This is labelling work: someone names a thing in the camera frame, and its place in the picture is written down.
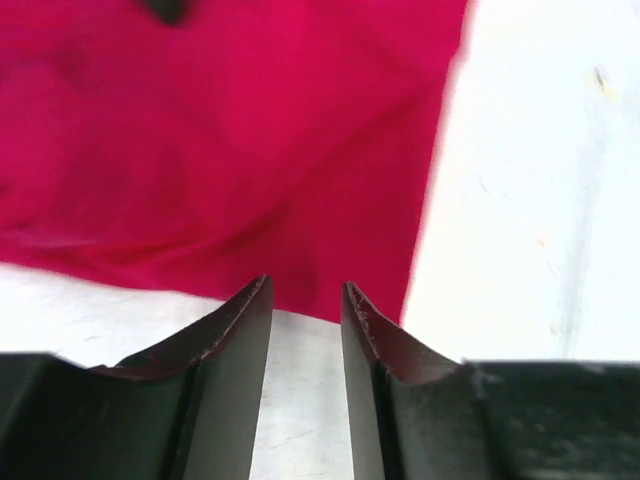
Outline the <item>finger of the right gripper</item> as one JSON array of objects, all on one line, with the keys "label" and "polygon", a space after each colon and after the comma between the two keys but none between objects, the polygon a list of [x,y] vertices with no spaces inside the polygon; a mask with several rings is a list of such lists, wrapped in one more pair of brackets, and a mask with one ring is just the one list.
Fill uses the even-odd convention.
[{"label": "finger of the right gripper", "polygon": [[176,26],[189,13],[191,0],[142,0],[143,5],[163,24]]}]

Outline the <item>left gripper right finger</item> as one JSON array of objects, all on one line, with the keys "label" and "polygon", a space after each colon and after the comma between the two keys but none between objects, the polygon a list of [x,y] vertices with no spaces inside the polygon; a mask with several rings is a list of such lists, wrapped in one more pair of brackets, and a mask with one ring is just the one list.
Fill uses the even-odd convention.
[{"label": "left gripper right finger", "polygon": [[468,372],[387,319],[353,283],[341,338],[357,479],[470,479]]}]

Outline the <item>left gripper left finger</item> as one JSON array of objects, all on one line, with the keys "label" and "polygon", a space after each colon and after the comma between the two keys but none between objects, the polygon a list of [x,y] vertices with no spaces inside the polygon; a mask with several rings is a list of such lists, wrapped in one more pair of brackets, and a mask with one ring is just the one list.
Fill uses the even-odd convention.
[{"label": "left gripper left finger", "polygon": [[273,296],[259,277],[179,332],[97,368],[114,404],[90,478],[248,478]]}]

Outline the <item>bright pink-red t shirt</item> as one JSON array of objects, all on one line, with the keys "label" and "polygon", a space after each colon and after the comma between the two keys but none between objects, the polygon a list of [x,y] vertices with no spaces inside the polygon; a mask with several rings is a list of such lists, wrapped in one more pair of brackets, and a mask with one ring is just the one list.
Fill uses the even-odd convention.
[{"label": "bright pink-red t shirt", "polygon": [[1,258],[401,316],[463,1],[1,5]]}]

